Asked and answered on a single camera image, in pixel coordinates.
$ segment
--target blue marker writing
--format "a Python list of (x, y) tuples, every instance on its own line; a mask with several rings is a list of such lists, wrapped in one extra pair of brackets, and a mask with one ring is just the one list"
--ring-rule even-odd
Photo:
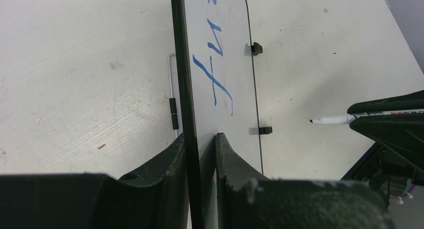
[(207, 43), (207, 47), (213, 49), (216, 53), (218, 53), (219, 55), (221, 55), (223, 57), (224, 56), (223, 50), (221, 48), (220, 42), (218, 41), (217, 35), (215, 34), (215, 31), (214, 31), (214, 30), (216, 30), (218, 32), (222, 32), (222, 29), (221, 29), (221, 27), (213, 24), (209, 19), (207, 19), (207, 23), (209, 23), (209, 26), (212, 29), (213, 36), (215, 37), (215, 40), (216, 40), (216, 43), (218, 44), (219, 49), (214, 44), (212, 44), (211, 42)]
[[(210, 60), (210, 69), (211, 71), (212, 69), (212, 56), (209, 56), (209, 60)], [(193, 62), (194, 64), (196, 64), (196, 66), (198, 66), (200, 69), (203, 70), (203, 72), (206, 74), (206, 76), (212, 81), (212, 83), (215, 83), (222, 91), (224, 91), (227, 96), (229, 97), (229, 99), (231, 100), (231, 116), (233, 116), (233, 97), (231, 96), (230, 92), (225, 88), (225, 86), (223, 86), (219, 81), (217, 81), (212, 74), (210, 74), (208, 72), (208, 70), (206, 69), (206, 67), (196, 59), (196, 56), (193, 54)], [(215, 106), (217, 105), (217, 98), (215, 95), (215, 87), (213, 88), (213, 97), (215, 99)]]

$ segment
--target black clip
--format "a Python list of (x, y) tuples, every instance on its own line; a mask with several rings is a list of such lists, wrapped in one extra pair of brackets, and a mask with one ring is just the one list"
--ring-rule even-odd
[(261, 54), (264, 52), (264, 50), (262, 50), (262, 46), (257, 42), (253, 42), (251, 49), (252, 49), (252, 56), (257, 56), (258, 54)]
[(178, 130), (180, 127), (178, 126), (177, 103), (175, 98), (169, 99), (169, 107), (171, 109), (172, 129)]
[(273, 133), (272, 126), (259, 127), (259, 135), (268, 135)]

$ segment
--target black plastic mount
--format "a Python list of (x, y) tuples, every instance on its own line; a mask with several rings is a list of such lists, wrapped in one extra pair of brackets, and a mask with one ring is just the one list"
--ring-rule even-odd
[(223, 133), (215, 144), (219, 229), (394, 228), (383, 198), (361, 183), (270, 180)]
[(261, 54), (264, 52), (264, 50), (262, 49), (262, 46), (257, 42), (253, 42), (251, 49), (252, 49), (252, 56), (257, 56), (258, 54)]
[(259, 135), (268, 135), (273, 133), (272, 126), (259, 127)]
[(355, 163), (343, 176), (342, 180), (369, 180), (375, 175), (385, 177), (397, 176), (412, 180), (412, 184), (424, 186), (424, 176), (419, 173), (408, 161), (396, 152), (387, 149), (378, 142), (374, 143), (368, 151)]
[(347, 113), (422, 111), (393, 115), (363, 116), (349, 126), (352, 130), (392, 150), (414, 167), (424, 172), (424, 90), (415, 93), (352, 105)]
[(172, 129), (178, 130), (178, 114), (177, 114), (177, 102), (175, 98), (169, 99), (169, 108), (171, 110)]
[(181, 134), (119, 180), (89, 173), (0, 176), (0, 228), (186, 229), (185, 159)]

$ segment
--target black bracket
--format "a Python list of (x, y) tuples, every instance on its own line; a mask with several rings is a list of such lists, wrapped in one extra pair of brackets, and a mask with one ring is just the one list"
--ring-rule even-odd
[[(361, 182), (268, 179), (233, 150), (224, 133), (215, 140), (219, 229), (309, 228), (317, 223), (344, 228), (358, 222), (358, 228), (395, 228), (383, 200)], [(322, 208), (331, 207), (344, 210), (328, 218)]]
[(424, 172), (424, 90), (356, 103), (349, 107), (347, 113), (390, 111), (401, 112), (360, 117), (350, 123), (349, 127), (391, 150), (415, 170)]
[(273, 133), (272, 126), (259, 127), (259, 135), (268, 135)]
[(172, 129), (178, 130), (180, 127), (178, 126), (177, 103), (175, 98), (169, 99), (169, 107), (171, 109)]
[(264, 50), (262, 50), (262, 46), (257, 42), (253, 42), (251, 49), (252, 49), (252, 56), (257, 56), (258, 54), (261, 54), (264, 52)]

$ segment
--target scratched surface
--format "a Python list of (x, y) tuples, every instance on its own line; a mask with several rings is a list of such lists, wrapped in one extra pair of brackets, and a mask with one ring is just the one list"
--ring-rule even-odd
[(120, 177), (175, 138), (170, 0), (1, 0), (0, 173)]
[[(246, 1), (184, 1), (199, 156), (221, 132), (234, 151), (261, 171)], [(217, 226), (215, 193), (205, 209), (206, 228)]]

